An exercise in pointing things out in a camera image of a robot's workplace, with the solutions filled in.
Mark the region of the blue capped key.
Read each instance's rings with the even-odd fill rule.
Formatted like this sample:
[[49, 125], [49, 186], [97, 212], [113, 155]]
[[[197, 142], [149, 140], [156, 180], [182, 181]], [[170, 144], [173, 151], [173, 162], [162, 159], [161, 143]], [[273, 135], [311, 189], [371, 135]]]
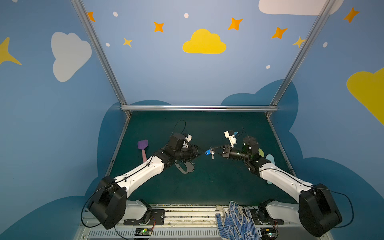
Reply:
[[215, 157], [215, 151], [212, 148], [209, 148], [208, 150], [205, 151], [206, 156], [211, 156], [212, 160]]

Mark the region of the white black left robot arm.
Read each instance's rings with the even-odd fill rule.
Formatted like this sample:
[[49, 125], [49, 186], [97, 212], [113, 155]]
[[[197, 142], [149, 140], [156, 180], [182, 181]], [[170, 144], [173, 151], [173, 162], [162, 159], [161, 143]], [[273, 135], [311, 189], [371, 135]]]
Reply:
[[86, 207], [106, 230], [121, 220], [134, 220], [140, 225], [150, 222], [152, 207], [144, 200], [129, 201], [129, 196], [146, 181], [173, 166], [177, 161], [191, 162], [199, 155], [189, 134], [174, 133], [167, 144], [133, 170], [112, 178], [106, 176], [86, 202]]

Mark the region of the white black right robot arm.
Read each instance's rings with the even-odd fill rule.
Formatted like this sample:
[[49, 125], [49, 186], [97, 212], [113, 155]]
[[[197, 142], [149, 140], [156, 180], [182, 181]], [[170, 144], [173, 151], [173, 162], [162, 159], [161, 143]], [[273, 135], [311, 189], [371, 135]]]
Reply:
[[262, 156], [254, 137], [245, 137], [240, 149], [235, 147], [235, 137], [230, 136], [229, 140], [229, 145], [210, 148], [206, 155], [219, 154], [225, 159], [243, 161], [251, 173], [277, 186], [296, 201], [288, 204], [270, 199], [261, 203], [257, 211], [258, 221], [282, 220], [300, 224], [314, 237], [321, 237], [343, 221], [331, 191], [325, 185], [313, 185], [278, 168]]

